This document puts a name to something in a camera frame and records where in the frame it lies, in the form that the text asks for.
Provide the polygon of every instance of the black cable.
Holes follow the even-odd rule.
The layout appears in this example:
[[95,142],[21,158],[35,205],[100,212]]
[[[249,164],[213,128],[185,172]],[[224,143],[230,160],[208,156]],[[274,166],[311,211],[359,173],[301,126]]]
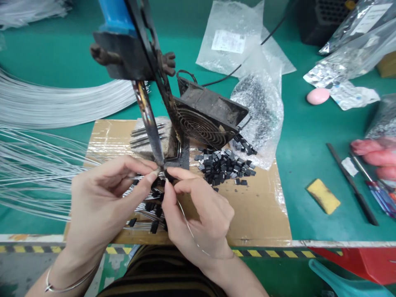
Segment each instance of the black cable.
[[[296,3],[299,2],[299,0],[295,0],[293,2],[293,4],[290,5],[289,9],[287,10],[287,12],[285,12],[285,14],[283,15],[282,19],[280,20],[280,22],[276,25],[276,27],[272,30],[272,32],[267,36],[266,39],[264,39],[264,41],[260,44],[263,45],[265,42],[267,42],[268,39],[271,38],[272,35],[274,35],[274,33],[276,32],[276,30],[278,30],[278,28],[282,25],[282,23],[284,22],[284,20],[286,19],[286,17],[289,15],[289,13],[293,10],[294,6],[296,5]],[[222,82],[224,80],[226,80],[227,78],[229,78],[231,75],[233,75],[239,68],[241,68],[242,64],[239,64],[239,66],[237,68],[235,68],[235,70],[233,72],[231,72],[229,75],[224,76],[223,78],[216,80],[214,82],[208,82],[204,85],[202,85],[203,87],[209,86],[209,85],[214,85],[216,83]]]

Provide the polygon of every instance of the pink glove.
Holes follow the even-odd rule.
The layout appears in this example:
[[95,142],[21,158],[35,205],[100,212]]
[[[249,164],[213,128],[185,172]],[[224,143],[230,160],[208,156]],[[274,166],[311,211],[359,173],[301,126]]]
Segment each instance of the pink glove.
[[374,151],[363,156],[363,159],[374,166],[396,165],[396,154],[391,150]]
[[396,180],[396,166],[379,167],[376,173],[379,179]]
[[351,147],[352,151],[358,156],[383,149],[381,144],[371,139],[355,140],[351,143]]

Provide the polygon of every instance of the white label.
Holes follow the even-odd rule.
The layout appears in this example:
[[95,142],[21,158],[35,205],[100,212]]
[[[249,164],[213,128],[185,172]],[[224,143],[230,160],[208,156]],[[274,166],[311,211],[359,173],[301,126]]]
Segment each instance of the white label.
[[366,34],[391,6],[392,3],[373,5],[352,31],[351,35],[356,33]]
[[341,162],[342,166],[348,171],[348,173],[355,177],[356,173],[359,171],[355,168],[355,165],[352,163],[350,157],[346,157],[344,160]]
[[212,50],[222,50],[242,54],[245,49],[245,36],[225,30],[216,30]]

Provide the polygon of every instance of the cooling fan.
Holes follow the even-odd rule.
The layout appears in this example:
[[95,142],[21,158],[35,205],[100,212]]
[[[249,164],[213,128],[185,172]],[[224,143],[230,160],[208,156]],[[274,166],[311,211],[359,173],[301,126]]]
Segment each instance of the cooling fan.
[[178,77],[177,117],[190,138],[221,149],[239,132],[249,110],[185,78]]

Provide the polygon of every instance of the bangle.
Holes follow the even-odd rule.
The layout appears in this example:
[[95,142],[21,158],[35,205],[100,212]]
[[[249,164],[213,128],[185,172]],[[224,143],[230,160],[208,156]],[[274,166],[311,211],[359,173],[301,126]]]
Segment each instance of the bangle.
[[45,288],[44,292],[50,291],[50,292],[55,292],[55,293],[64,293],[64,292],[70,291],[70,290],[78,287],[83,282],[85,282],[89,278],[89,276],[96,270],[97,265],[90,272],[88,272],[78,283],[75,283],[74,285],[71,285],[70,287],[67,287],[65,289],[55,289],[54,286],[49,283],[48,278],[50,276],[51,268],[52,268],[52,265],[49,267],[49,270],[47,273],[47,279],[46,279],[47,287]]

